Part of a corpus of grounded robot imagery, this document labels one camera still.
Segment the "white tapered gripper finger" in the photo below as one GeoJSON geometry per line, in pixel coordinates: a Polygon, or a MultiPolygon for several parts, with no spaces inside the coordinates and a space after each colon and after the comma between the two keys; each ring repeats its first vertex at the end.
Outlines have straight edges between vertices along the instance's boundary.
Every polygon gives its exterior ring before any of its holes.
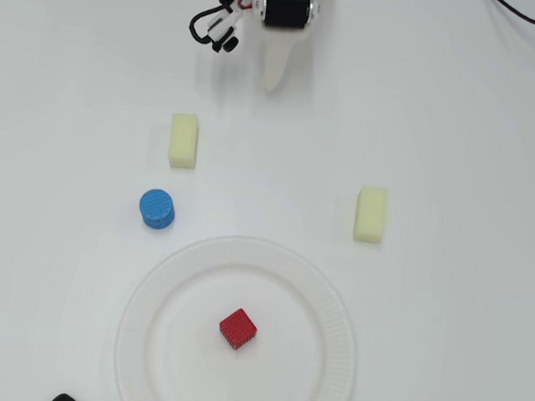
{"type": "Polygon", "coordinates": [[[263,87],[267,92],[274,90],[280,83],[293,48],[305,40],[307,35],[306,29],[276,30],[266,27],[263,29],[263,87]]]}

